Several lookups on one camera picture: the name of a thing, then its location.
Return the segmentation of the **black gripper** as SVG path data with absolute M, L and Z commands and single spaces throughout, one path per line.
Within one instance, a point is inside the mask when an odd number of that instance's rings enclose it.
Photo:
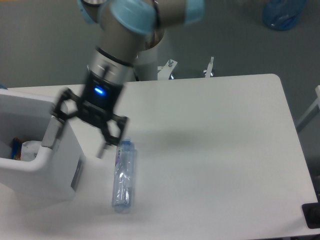
M 64 89 L 51 111 L 51 115 L 61 124 L 56 138 L 61 141 L 67 121 L 78 117 L 101 129 L 103 141 L 96 157 L 102 159 L 109 147 L 118 146 L 121 143 L 129 122 L 128 117 L 114 114 L 114 108 L 123 87 L 90 71 L 80 97 L 70 88 Z M 63 111 L 63 104 L 67 101 L 75 103 L 75 110 L 71 113 Z

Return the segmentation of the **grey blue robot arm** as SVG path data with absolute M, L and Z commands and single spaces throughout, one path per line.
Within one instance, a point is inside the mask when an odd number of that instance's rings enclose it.
M 107 0 L 98 5 L 94 21 L 102 30 L 80 95 L 63 90 L 52 109 L 62 124 L 73 118 L 99 129 L 104 143 L 118 146 L 129 119 L 115 113 L 115 107 L 130 80 L 135 59 L 147 39 L 165 28 L 189 25 L 205 14 L 202 0 Z

